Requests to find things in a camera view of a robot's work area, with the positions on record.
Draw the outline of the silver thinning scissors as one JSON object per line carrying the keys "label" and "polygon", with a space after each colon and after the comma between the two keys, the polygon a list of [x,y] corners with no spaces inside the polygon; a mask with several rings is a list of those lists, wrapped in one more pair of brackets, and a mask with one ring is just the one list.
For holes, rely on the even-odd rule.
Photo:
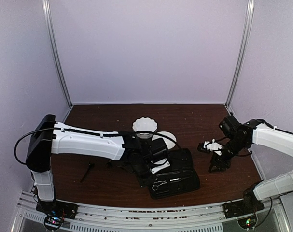
{"label": "silver thinning scissors", "polygon": [[153,191],[158,191],[159,188],[163,185],[167,185],[168,183],[176,183],[184,180],[184,178],[174,178],[174,179],[168,179],[168,180],[156,180],[154,181],[152,185]]}

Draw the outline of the black zip tool case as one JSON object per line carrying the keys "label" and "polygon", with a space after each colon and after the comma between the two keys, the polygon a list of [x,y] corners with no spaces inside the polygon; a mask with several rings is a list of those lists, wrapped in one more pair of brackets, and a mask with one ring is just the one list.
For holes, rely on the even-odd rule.
{"label": "black zip tool case", "polygon": [[155,174],[137,176],[141,187],[147,187],[152,199],[162,199],[200,189],[200,179],[194,169],[189,149],[172,150],[170,166]]}

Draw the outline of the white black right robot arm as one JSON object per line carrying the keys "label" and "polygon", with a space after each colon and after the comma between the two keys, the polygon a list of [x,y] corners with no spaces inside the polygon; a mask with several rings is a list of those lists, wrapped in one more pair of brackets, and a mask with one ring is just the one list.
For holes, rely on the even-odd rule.
{"label": "white black right robot arm", "polygon": [[232,158],[249,149],[265,179],[248,187],[243,199],[227,203],[224,209],[232,214],[248,214],[263,209],[263,200],[293,192],[293,132],[279,129],[264,119],[240,123],[233,115],[225,117],[219,128],[225,144],[218,139],[204,141],[201,148],[212,153],[209,172],[230,168]]}

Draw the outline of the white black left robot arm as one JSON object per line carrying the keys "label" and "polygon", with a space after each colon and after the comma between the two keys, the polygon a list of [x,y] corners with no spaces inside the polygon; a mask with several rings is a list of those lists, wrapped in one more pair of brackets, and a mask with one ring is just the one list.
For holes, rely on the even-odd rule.
{"label": "white black left robot arm", "polygon": [[47,114],[34,131],[21,136],[14,145],[14,157],[31,171],[38,201],[51,215],[61,211],[51,171],[52,154],[77,154],[106,158],[132,167],[148,179],[171,166],[169,150],[162,138],[144,141],[133,131],[96,131],[56,121]]}

